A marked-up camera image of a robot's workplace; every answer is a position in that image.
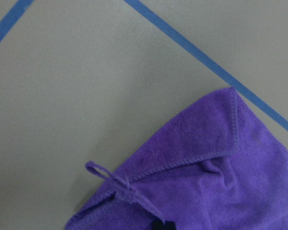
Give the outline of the purple microfiber towel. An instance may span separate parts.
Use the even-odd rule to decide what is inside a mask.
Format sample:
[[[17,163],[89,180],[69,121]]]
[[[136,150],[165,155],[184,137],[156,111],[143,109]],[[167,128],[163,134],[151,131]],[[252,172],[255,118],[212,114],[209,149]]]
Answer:
[[[234,88],[167,122],[104,179],[68,230],[288,230],[288,150]]]

